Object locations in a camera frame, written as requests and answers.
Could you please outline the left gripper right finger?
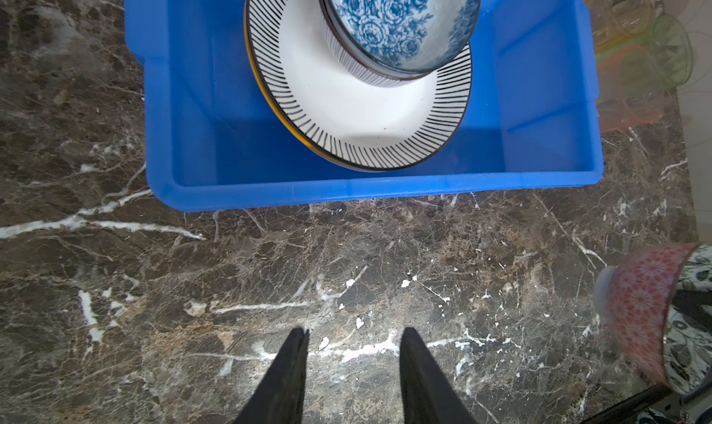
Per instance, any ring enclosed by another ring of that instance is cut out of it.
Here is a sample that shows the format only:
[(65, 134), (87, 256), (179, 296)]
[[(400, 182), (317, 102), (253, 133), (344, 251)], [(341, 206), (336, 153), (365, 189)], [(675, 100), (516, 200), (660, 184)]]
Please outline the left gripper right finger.
[(414, 328), (403, 332), (399, 368), (405, 423), (476, 423)]

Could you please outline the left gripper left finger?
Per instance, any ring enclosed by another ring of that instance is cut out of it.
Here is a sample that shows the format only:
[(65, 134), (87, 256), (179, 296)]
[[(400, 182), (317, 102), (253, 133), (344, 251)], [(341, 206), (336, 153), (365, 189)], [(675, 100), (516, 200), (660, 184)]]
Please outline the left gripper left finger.
[(235, 424), (302, 423), (308, 346), (309, 331), (289, 333)]

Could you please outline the red leaf pattern bowl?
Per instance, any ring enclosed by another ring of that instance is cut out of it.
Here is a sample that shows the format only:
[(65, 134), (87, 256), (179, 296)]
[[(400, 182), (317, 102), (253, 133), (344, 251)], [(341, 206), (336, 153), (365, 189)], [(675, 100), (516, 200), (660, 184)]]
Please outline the red leaf pattern bowl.
[(648, 247), (606, 267), (593, 303), (623, 353), (680, 395), (711, 376), (711, 248)]

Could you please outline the black striped rim white plate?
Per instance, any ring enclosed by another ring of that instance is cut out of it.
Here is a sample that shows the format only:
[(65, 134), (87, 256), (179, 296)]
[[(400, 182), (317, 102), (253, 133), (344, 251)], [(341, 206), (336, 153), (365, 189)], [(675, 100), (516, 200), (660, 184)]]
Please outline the black striped rim white plate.
[(470, 47), (399, 88), (346, 73), (321, 33), (317, 0), (250, 0), (250, 40), (272, 100), (300, 134), (345, 167), (400, 170), (440, 151), (465, 118)]

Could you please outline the dotted yellow rim plate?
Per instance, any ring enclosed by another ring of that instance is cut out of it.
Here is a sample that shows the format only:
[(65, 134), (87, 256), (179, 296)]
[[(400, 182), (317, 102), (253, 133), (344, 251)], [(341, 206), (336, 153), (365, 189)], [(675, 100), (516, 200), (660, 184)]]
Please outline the dotted yellow rim plate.
[(243, 22), (243, 29), (244, 29), (244, 38), (245, 38), (245, 44), (246, 44), (246, 50), (248, 54), (248, 60), (250, 61), (250, 69), (254, 75), (255, 82), (258, 86), (258, 88), (261, 91), (261, 95), (263, 96), (264, 100), (267, 102), (269, 105), (271, 111), (274, 113), (274, 115), (278, 118), (280, 123), (289, 131), (289, 133), (296, 138), (303, 146), (308, 148), (310, 151), (314, 152), (321, 158), (327, 160), (328, 162), (331, 162), (332, 164), (339, 165), (341, 167), (345, 167), (345, 164), (342, 162), (339, 162), (336, 158), (331, 157), (324, 151), (321, 151), (315, 145), (311, 144), (307, 138), (304, 138), (302, 134), (300, 134), (300, 131), (294, 128), (293, 125), (291, 125), (289, 119), (285, 117), (285, 114), (281, 112), (281, 109), (277, 104), (274, 103), (272, 100), (272, 95), (270, 93), (270, 89), (265, 86), (265, 82), (263, 82), (263, 77), (261, 76), (261, 72), (258, 67), (257, 63), (257, 58), (252, 46), (252, 41), (250, 40), (250, 0), (245, 1), (245, 7), (244, 7), (244, 22)]

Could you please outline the purple striped small bowl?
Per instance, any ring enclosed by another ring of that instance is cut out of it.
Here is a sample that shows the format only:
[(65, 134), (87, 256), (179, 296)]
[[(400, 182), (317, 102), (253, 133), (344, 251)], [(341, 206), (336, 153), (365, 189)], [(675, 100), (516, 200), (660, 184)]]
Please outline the purple striped small bowl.
[(329, 0), (317, 0), (321, 11), (321, 33), (328, 50), (341, 68), (358, 81), (376, 88), (399, 88), (422, 79), (441, 68), (422, 72), (399, 71), (371, 58), (358, 47), (337, 19), (334, 5)]

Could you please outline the pink translucent cup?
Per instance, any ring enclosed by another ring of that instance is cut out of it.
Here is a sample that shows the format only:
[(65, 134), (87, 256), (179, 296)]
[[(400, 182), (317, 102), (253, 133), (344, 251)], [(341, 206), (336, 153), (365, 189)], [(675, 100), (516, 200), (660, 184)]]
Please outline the pink translucent cup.
[(597, 62), (599, 96), (596, 108), (602, 133), (659, 122), (667, 98), (655, 90), (657, 75), (644, 47), (623, 47)]

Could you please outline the blue floral white bowl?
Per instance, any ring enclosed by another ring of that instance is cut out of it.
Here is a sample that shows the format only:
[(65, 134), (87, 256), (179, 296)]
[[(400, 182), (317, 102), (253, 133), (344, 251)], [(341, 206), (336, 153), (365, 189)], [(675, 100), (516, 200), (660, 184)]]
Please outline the blue floral white bowl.
[(427, 75), (465, 48), (481, 0), (319, 0), (343, 49), (395, 79)]

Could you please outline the green translucent cup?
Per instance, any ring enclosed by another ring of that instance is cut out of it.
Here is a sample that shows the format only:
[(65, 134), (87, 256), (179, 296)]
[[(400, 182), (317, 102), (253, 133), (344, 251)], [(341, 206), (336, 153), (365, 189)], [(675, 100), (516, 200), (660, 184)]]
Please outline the green translucent cup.
[(643, 47), (653, 59), (653, 69), (673, 88), (686, 84), (693, 71), (693, 47), (682, 23), (669, 14), (658, 16), (646, 31), (624, 43)]

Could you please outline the blue plastic bin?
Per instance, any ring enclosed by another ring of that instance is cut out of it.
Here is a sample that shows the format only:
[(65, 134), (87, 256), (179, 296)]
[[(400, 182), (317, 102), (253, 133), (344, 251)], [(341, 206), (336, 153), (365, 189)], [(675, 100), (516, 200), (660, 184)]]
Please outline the blue plastic bin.
[(428, 160), (368, 172), (303, 146), (261, 95), (246, 0), (124, 0), (144, 68), (146, 175), (172, 208), (212, 211), (597, 183), (604, 160), (584, 0), (483, 0), (464, 121)]

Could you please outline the yellow translucent cup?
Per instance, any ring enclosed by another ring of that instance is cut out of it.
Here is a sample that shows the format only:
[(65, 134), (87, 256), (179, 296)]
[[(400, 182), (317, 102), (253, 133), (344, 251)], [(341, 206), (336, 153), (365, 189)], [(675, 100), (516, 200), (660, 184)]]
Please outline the yellow translucent cup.
[(653, 0), (584, 0), (597, 55), (643, 34), (655, 17)]

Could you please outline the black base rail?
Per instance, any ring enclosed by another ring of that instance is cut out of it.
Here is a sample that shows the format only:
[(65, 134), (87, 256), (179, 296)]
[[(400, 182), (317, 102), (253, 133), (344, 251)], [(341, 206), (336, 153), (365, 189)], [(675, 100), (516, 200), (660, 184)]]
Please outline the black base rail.
[(585, 424), (710, 422), (710, 382), (687, 395), (657, 384), (584, 420)]

